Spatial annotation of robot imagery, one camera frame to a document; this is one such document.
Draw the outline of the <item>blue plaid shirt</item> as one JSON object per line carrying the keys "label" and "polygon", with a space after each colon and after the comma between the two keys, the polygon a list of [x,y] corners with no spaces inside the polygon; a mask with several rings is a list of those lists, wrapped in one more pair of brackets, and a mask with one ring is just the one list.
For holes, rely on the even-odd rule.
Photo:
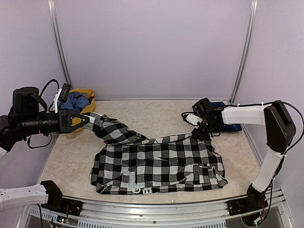
{"label": "blue plaid shirt", "polygon": [[[194,104],[192,106],[193,112],[196,116],[199,116],[198,111],[197,111],[197,104]],[[223,106],[223,102],[212,102],[212,106],[218,107],[218,106]],[[219,133],[219,132],[224,132],[224,133],[229,133],[229,132],[240,132],[242,131],[242,127],[240,124],[221,124],[219,127],[216,127],[213,129],[213,133]]]}

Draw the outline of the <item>yellow plastic basket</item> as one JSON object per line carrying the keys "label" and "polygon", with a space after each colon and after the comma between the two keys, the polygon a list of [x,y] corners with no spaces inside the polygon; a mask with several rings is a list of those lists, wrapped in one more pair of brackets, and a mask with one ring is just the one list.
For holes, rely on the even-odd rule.
{"label": "yellow plastic basket", "polygon": [[66,108],[78,114],[95,110],[95,94],[93,89],[72,89],[69,91]]}

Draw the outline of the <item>black white checked shirt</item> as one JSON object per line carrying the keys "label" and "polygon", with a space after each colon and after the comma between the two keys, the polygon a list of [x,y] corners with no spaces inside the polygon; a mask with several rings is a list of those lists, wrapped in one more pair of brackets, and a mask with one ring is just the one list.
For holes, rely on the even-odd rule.
{"label": "black white checked shirt", "polygon": [[85,129],[104,143],[95,155],[90,182],[97,193],[145,195],[225,187],[225,169],[210,138],[190,133],[149,139],[107,115],[87,113]]}

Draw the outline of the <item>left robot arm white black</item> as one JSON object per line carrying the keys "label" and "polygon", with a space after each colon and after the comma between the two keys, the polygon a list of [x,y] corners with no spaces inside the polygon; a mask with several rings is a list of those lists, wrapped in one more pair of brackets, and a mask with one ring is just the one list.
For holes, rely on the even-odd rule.
{"label": "left robot arm white black", "polygon": [[[13,92],[12,107],[8,115],[0,117],[0,157],[4,158],[20,141],[30,142],[33,135],[52,133],[72,133],[90,122],[86,115],[69,109],[60,109],[58,102],[66,102],[71,86],[64,83],[58,88],[52,112],[36,87],[23,87]],[[0,209],[38,204],[39,206],[67,214],[80,212],[81,203],[69,203],[60,188],[52,181],[0,190]]]}

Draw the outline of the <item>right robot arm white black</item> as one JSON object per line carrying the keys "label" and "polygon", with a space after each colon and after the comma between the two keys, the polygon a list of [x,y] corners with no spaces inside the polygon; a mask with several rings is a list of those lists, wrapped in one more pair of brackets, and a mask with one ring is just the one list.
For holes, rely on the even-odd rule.
{"label": "right robot arm white black", "polygon": [[287,152],[295,146],[293,138],[296,126],[287,106],[288,103],[280,100],[215,106],[208,98],[203,98],[193,106],[193,113],[183,115],[183,120],[194,126],[193,135],[200,140],[219,132],[220,126],[224,124],[251,124],[266,128],[265,158],[246,196],[227,202],[231,216],[269,207],[266,191],[279,173]]}

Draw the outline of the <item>blue gingham crumpled shirt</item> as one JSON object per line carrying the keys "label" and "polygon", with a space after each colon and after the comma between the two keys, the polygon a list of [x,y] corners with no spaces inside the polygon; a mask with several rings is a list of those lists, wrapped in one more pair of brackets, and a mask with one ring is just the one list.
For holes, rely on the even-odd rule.
{"label": "blue gingham crumpled shirt", "polygon": [[68,98],[65,103],[61,104],[61,102],[58,102],[58,107],[59,110],[68,109],[80,114],[82,110],[90,104],[90,100],[85,97],[84,94],[80,92],[71,92],[68,94]]}

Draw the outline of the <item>aluminium front rail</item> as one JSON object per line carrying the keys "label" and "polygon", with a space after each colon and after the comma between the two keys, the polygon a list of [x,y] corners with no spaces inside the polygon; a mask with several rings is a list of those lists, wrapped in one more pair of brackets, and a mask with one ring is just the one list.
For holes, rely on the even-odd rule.
{"label": "aluminium front rail", "polygon": [[190,203],[134,204],[82,200],[78,215],[37,205],[26,206],[18,228],[292,228],[290,212],[280,189],[268,191],[265,206],[237,207],[244,196]]}

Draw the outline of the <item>left aluminium frame post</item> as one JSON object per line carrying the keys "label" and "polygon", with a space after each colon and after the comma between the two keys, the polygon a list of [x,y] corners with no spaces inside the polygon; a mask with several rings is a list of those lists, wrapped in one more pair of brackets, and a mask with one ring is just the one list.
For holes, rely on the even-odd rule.
{"label": "left aluminium frame post", "polygon": [[53,30],[56,50],[59,58],[59,62],[63,71],[64,80],[66,83],[70,84],[73,88],[72,79],[68,70],[66,56],[63,49],[63,44],[60,35],[59,21],[57,18],[57,9],[55,0],[47,0],[48,11],[50,15],[50,22]]}

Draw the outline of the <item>aluminium frame post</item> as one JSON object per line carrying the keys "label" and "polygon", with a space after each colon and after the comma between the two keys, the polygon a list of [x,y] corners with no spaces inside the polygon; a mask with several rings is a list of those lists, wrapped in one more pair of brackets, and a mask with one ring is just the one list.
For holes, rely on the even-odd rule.
{"label": "aluminium frame post", "polygon": [[60,35],[59,21],[57,18],[57,9],[55,0],[47,0],[48,11],[50,15],[50,22],[53,30],[56,50],[59,58],[59,62],[63,71],[64,80],[66,83],[70,84],[73,88],[72,79],[68,70],[66,56],[63,49],[63,44]]}
{"label": "aluminium frame post", "polygon": [[241,87],[241,82],[244,76],[244,71],[246,68],[247,58],[250,52],[250,45],[254,33],[254,27],[255,27],[255,20],[257,15],[257,8],[258,8],[258,0],[251,0],[250,5],[250,12],[248,17],[248,23],[247,23],[247,29],[246,29],[246,35],[245,35],[245,41],[242,49],[242,55],[239,63],[239,67],[237,70],[237,78],[232,90],[231,97],[229,99],[229,102],[231,104],[234,104],[237,99],[238,92]]}

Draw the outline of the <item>right aluminium frame post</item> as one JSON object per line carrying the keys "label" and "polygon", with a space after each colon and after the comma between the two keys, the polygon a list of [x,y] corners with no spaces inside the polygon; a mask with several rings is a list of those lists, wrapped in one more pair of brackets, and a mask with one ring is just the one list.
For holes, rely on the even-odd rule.
{"label": "right aluminium frame post", "polygon": [[242,49],[242,55],[239,63],[239,67],[237,70],[237,78],[232,90],[231,97],[229,99],[229,102],[231,104],[234,104],[237,99],[238,92],[241,87],[241,82],[244,76],[244,71],[246,68],[247,58],[250,52],[250,45],[254,33],[254,27],[255,27],[255,20],[257,15],[257,8],[258,8],[258,0],[251,0],[250,5],[250,12],[248,17],[248,23],[247,23],[247,29],[246,29],[246,35],[245,35],[245,41]]}

